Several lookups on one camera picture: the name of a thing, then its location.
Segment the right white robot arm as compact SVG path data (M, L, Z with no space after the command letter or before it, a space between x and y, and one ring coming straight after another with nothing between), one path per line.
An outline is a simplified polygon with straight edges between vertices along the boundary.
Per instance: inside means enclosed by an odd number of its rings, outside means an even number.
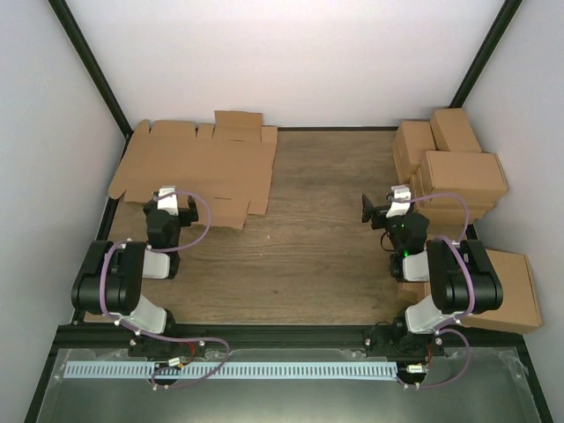
M481 241L452 241L444 235L430 239L430 220L414 210L415 200L404 185L392 189L386 205L376 206L367 196L361 203L361 221L382 229L391 242L391 277L400 283L430 285L430 293L389 328L398 353L413 354L444 327L501 307L502 284Z

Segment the cardboard box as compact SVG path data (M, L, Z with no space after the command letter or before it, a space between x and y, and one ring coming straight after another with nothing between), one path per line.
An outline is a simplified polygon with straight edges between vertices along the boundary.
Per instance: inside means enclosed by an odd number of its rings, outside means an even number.
M469 315L463 325L525 335L542 325L536 290L527 256L486 251L501 282L503 300L499 309Z

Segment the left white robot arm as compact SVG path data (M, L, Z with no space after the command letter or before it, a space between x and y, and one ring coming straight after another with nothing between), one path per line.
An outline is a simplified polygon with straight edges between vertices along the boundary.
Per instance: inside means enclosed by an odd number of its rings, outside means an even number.
M124 323L136 333L151 333L149 345L159 355L173 354L180 334L168 310L142 294L145 278L172 279L180 266L180 235L199 221L192 195L179 205L174 189L161 189L144 207L146 241L93 241L71 289L76 310Z

